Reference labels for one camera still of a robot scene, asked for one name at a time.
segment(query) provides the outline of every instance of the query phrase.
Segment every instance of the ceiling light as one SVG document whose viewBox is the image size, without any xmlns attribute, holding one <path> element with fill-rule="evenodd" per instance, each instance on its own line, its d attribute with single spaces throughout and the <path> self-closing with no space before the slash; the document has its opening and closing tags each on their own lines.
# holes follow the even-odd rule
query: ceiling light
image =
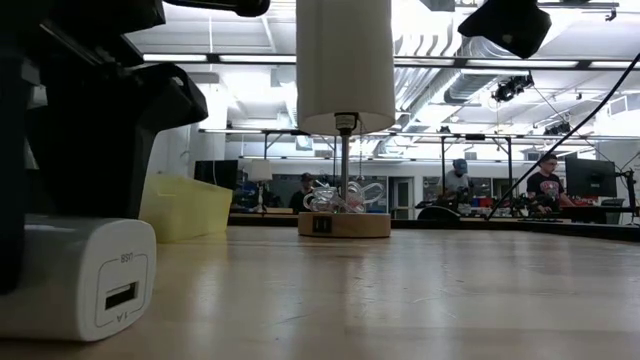
<svg viewBox="0 0 640 360">
<path fill-rule="evenodd" d="M 594 61 L 589 65 L 590 68 L 605 69 L 627 69 L 631 66 L 631 61 Z M 640 69 L 640 64 L 636 64 L 636 69 Z"/>
<path fill-rule="evenodd" d="M 262 134 L 262 130 L 250 129 L 205 129 L 203 131 L 213 134 Z"/>
<path fill-rule="evenodd" d="M 207 62 L 207 55 L 203 54 L 144 54 L 147 62 Z"/>
<path fill-rule="evenodd" d="M 534 86 L 533 77 L 513 76 L 509 81 L 498 84 L 498 89 L 491 94 L 491 98 L 497 102 L 509 102 L 516 96 L 522 94 L 524 89 Z"/>
<path fill-rule="evenodd" d="M 404 67 L 451 66 L 453 65 L 453 62 L 454 62 L 454 59 L 417 58 L 412 56 L 408 56 L 408 57 L 396 56 L 394 60 L 395 66 L 404 66 Z"/>
<path fill-rule="evenodd" d="M 220 55 L 220 62 L 222 63 L 237 63 L 237 64 L 295 64 L 295 55 Z"/>
<path fill-rule="evenodd" d="M 572 68 L 578 65 L 577 61 L 564 61 L 564 60 L 469 60 L 468 66 L 475 67 L 497 67 L 497 68 Z"/>
<path fill-rule="evenodd" d="M 527 76 L 527 70 L 502 70 L 502 69 L 462 69 L 463 75 L 507 75 L 507 76 Z"/>
</svg>

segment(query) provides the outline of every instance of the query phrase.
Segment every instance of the lamp base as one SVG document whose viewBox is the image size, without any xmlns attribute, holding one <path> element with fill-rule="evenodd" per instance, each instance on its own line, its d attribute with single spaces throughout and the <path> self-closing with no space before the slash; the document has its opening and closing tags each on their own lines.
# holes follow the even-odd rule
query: lamp base
<svg viewBox="0 0 640 360">
<path fill-rule="evenodd" d="M 386 238 L 391 235 L 389 214 L 300 213 L 298 234 L 326 238 Z"/>
</svg>

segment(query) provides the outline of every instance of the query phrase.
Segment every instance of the wooden table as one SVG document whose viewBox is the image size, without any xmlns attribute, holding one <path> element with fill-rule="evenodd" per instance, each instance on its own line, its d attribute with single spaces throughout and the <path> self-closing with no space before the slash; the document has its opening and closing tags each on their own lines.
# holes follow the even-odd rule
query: wooden table
<svg viewBox="0 0 640 360">
<path fill-rule="evenodd" d="M 90 345 L 0 341 L 0 359 L 640 359 L 637 246 L 296 231 L 231 227 L 161 245 L 154 298 L 132 327 Z"/>
</svg>

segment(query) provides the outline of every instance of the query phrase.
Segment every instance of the fluorescent light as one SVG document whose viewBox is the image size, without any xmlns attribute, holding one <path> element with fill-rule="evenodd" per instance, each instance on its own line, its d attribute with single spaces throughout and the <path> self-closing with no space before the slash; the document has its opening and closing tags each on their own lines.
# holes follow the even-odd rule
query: fluorescent light
<svg viewBox="0 0 640 360">
<path fill-rule="evenodd" d="M 526 70 L 502 70 L 502 69 L 462 69 L 463 75 L 509 75 L 509 76 L 527 76 L 529 72 Z"/>
<path fill-rule="evenodd" d="M 594 61 L 589 65 L 590 68 L 605 68 L 605 69 L 627 69 L 631 66 L 631 61 Z M 636 64 L 636 69 L 640 68 L 640 64 Z"/>
<path fill-rule="evenodd" d="M 144 54 L 143 58 L 148 62 L 207 62 L 203 54 Z"/>
<path fill-rule="evenodd" d="M 513 67 L 513 68 L 572 68 L 578 65 L 577 61 L 564 61 L 564 60 L 503 60 L 503 59 L 488 59 L 488 60 L 469 60 L 468 66 L 477 67 Z"/>
<path fill-rule="evenodd" d="M 437 59 L 437 58 L 416 58 L 416 57 L 396 57 L 394 63 L 396 66 L 451 66 L 454 59 Z"/>
<path fill-rule="evenodd" d="M 220 55 L 222 63 L 286 63 L 295 64 L 295 55 Z"/>
<path fill-rule="evenodd" d="M 255 129 L 206 129 L 204 132 L 214 134 L 262 134 L 262 130 Z"/>
</svg>

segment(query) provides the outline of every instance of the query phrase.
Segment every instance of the usb port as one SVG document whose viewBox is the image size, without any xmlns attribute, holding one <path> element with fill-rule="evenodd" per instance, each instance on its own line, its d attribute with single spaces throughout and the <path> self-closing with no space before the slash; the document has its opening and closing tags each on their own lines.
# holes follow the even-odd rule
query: usb port
<svg viewBox="0 0 640 360">
<path fill-rule="evenodd" d="M 133 300 L 138 296 L 137 290 L 138 282 L 131 283 L 129 285 L 121 286 L 113 290 L 107 291 L 107 300 L 105 301 L 105 310 L 109 310 L 120 304 L 124 304 L 127 301 Z"/>
</svg>

